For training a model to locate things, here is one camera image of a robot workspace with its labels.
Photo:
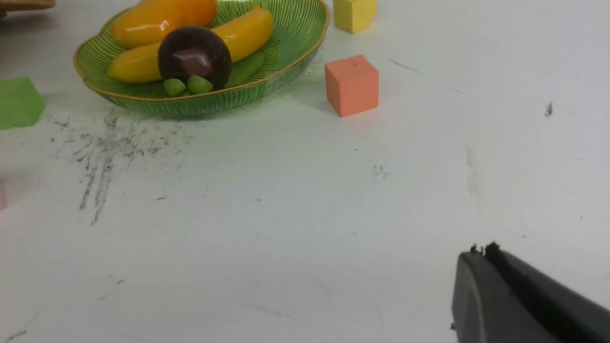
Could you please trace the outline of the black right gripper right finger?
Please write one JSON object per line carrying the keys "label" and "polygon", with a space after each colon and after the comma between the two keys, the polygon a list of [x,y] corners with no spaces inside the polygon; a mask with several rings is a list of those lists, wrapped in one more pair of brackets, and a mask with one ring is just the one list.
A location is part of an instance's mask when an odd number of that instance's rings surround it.
{"label": "black right gripper right finger", "polygon": [[519,271],[496,242],[484,248],[484,257],[500,274],[510,290],[527,312],[549,334],[563,343],[607,343],[609,340],[586,323],[566,306],[561,297],[555,297],[548,287],[541,286],[531,275]]}

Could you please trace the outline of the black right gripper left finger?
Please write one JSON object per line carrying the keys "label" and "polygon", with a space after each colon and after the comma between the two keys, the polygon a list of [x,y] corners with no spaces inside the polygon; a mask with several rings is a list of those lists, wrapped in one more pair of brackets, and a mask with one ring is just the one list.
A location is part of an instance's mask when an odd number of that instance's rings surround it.
{"label": "black right gripper left finger", "polygon": [[528,313],[477,245],[458,256],[451,314],[459,343],[560,343]]}

